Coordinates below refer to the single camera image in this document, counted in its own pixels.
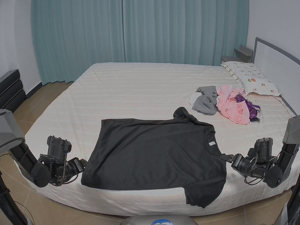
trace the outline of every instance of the pile of clothes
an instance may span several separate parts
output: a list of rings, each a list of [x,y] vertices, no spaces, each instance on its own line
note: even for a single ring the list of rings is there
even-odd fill
[[[245,91],[242,88],[232,88],[232,86],[207,86],[199,87],[192,94],[190,104],[193,110],[206,115],[214,115],[217,110],[237,124],[248,124],[259,122],[257,113],[260,107],[253,105],[245,99]]]

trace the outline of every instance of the white pillow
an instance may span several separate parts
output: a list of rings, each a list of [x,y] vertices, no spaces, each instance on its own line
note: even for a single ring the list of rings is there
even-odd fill
[[[245,89],[246,95],[250,92],[261,95],[279,96],[278,87],[266,78],[253,63],[229,61],[221,64],[236,80],[240,87]]]

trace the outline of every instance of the blue sticker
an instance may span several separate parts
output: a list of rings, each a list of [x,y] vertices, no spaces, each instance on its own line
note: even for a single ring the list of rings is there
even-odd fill
[[[173,225],[173,223],[167,219],[158,219],[155,220],[151,225]]]

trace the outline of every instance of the bed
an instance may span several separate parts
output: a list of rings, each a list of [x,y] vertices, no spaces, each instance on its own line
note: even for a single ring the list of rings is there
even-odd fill
[[[69,159],[78,157],[88,160],[99,136],[101,119],[172,119],[174,111],[182,106],[199,121],[214,125],[222,153],[246,155],[258,138],[272,137],[273,155],[277,155],[282,147],[288,119],[293,113],[300,113],[296,106],[300,99],[300,61],[260,39],[256,40],[254,55],[255,65],[267,77],[270,76],[269,79],[282,91],[282,98],[251,93],[247,96],[253,104],[261,107],[260,123],[238,125],[219,112],[209,116],[191,109],[189,97],[199,86],[238,87],[221,66],[102,63],[92,65],[47,107],[28,131],[26,143],[38,158],[40,153],[47,152],[47,137],[55,135],[72,143]],[[293,85],[294,88],[286,89],[287,85]],[[61,187],[48,185],[38,188],[31,185],[45,197],[91,212],[124,216],[200,216],[280,194],[296,184],[299,172],[300,159],[296,156],[289,178],[277,188],[271,189],[263,182],[255,186],[245,184],[244,178],[227,163],[227,181],[222,193],[205,209],[186,204],[185,192],[181,187],[136,191],[100,190],[81,185],[81,174],[75,182]]]

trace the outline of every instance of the white wall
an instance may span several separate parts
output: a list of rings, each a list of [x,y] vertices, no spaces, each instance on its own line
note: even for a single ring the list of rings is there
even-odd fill
[[[0,0],[0,77],[19,69],[25,93],[41,82],[31,32],[31,0]]]
[[[256,37],[300,59],[300,0],[249,0],[246,47]]]

